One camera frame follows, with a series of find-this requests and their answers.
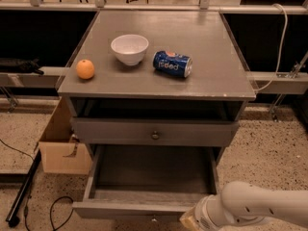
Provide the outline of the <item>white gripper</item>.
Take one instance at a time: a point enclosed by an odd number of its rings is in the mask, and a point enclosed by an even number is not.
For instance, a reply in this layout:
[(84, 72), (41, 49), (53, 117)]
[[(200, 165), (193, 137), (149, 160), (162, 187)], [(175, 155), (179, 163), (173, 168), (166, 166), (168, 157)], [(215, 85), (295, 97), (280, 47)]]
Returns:
[(202, 198), (194, 207), (180, 217), (181, 223), (190, 231), (222, 231), (224, 227), (263, 225), (270, 221), (265, 217), (242, 218), (231, 214), (223, 207), (219, 194)]

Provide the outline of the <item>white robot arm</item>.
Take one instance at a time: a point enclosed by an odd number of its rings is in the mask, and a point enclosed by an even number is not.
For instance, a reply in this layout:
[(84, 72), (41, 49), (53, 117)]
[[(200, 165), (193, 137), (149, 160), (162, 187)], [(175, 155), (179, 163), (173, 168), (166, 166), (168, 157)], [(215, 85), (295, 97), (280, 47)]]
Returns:
[(180, 221), (190, 231), (219, 231), (225, 226), (261, 224), (269, 218), (308, 227), (308, 192), (273, 191), (234, 181), (220, 193), (200, 199)]

